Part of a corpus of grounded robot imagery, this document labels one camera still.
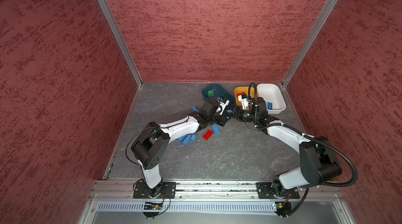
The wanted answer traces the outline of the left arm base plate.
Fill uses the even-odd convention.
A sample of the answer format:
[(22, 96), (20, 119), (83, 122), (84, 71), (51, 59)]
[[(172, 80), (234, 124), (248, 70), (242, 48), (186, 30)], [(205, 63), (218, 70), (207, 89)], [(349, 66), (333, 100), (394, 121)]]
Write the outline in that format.
[(145, 182), (140, 181), (133, 186), (134, 199), (173, 199), (175, 197), (177, 183), (161, 182), (151, 189)]

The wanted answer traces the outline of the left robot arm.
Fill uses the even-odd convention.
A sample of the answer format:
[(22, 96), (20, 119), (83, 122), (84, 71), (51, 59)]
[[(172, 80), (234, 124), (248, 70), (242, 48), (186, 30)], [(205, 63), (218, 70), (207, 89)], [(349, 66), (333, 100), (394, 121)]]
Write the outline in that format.
[(130, 149), (141, 167), (143, 182), (149, 189), (156, 189), (162, 183), (159, 163), (165, 151), (174, 140), (197, 133), (209, 125), (224, 126), (230, 119), (230, 100), (223, 97), (209, 99), (199, 111), (190, 113), (172, 123), (148, 123), (140, 131)]

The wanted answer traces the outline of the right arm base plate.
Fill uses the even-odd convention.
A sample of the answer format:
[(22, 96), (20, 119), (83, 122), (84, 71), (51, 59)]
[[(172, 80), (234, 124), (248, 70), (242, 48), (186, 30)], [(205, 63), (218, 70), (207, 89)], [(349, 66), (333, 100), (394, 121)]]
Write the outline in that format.
[(259, 199), (300, 199), (297, 188), (285, 189), (279, 182), (257, 182), (255, 185)]

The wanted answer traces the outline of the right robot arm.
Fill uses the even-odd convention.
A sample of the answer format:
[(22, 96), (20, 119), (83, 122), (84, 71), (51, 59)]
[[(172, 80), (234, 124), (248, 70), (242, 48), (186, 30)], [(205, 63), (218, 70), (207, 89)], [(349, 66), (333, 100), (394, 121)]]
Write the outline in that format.
[[(272, 188), (276, 195), (296, 187), (309, 188), (319, 185), (349, 187), (358, 180), (356, 166), (339, 150), (332, 147), (323, 136), (307, 135), (294, 127), (284, 124), (268, 114), (266, 103), (261, 97), (238, 96), (241, 106), (233, 109), (233, 117), (239, 121), (252, 122), (258, 132), (276, 138), (290, 146), (299, 154), (299, 167), (284, 172), (273, 179)], [(331, 180), (342, 174), (338, 158), (342, 158), (352, 172), (346, 182)]]

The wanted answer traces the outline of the green brick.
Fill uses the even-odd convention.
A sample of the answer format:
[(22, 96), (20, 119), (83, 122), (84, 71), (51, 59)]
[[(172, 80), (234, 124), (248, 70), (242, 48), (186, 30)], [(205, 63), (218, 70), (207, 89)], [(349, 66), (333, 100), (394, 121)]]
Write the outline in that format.
[(212, 97), (212, 96), (214, 96), (214, 91), (213, 90), (208, 91), (207, 94), (208, 94), (209, 97)]

